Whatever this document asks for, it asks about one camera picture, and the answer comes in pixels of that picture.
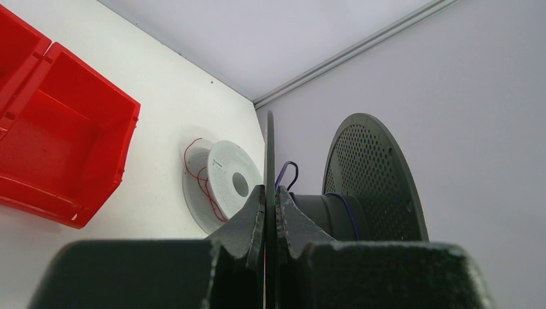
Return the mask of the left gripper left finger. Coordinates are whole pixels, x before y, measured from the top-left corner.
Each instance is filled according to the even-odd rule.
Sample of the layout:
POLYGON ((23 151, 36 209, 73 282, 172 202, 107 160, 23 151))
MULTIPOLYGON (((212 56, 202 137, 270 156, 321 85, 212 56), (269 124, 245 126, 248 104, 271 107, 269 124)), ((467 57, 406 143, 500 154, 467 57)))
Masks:
POLYGON ((265 186, 255 186, 243 208, 207 236, 219 243, 239 267, 257 272, 263 271, 265 200, 265 186))

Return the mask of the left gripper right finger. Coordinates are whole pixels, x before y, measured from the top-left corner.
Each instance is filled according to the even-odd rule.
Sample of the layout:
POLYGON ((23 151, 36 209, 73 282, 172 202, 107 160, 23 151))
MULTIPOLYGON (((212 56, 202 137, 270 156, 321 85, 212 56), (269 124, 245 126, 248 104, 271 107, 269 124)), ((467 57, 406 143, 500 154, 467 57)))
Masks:
POLYGON ((315 272, 315 247, 334 241, 297 207, 284 186, 278 187, 276 193, 276 233, 279 265, 306 273, 315 272))

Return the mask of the white translucent cable spool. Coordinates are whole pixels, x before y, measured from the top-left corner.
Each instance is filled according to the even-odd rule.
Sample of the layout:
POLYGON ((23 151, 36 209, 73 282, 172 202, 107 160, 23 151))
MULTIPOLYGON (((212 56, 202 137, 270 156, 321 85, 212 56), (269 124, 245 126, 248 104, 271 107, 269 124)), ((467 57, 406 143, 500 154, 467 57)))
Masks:
POLYGON ((184 199, 197 226, 207 235, 243 208, 251 191, 263 184, 252 158, 228 140, 198 137, 180 150, 184 199))

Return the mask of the black cable spool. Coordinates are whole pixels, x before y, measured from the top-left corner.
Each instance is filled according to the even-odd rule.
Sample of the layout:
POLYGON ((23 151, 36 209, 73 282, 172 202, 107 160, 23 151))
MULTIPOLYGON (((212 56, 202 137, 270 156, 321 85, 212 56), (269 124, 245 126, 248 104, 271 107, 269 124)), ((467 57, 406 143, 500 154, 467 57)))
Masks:
MULTIPOLYGON (((305 296, 302 271, 278 263, 274 168, 274 118, 267 119, 265 178, 265 305, 281 308, 305 296)), ((327 234, 331 243, 428 241, 414 179, 393 135, 376 117, 348 116, 337 129, 326 159, 320 194, 287 191, 297 207, 327 234)))

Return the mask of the red two-compartment bin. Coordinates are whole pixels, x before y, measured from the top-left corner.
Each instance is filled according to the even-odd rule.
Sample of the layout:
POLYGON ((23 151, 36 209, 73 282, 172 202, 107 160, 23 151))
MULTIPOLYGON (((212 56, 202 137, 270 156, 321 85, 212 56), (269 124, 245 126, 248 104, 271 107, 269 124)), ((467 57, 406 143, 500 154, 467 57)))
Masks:
POLYGON ((1 204, 83 228, 122 181, 140 104, 1 8, 1 204))

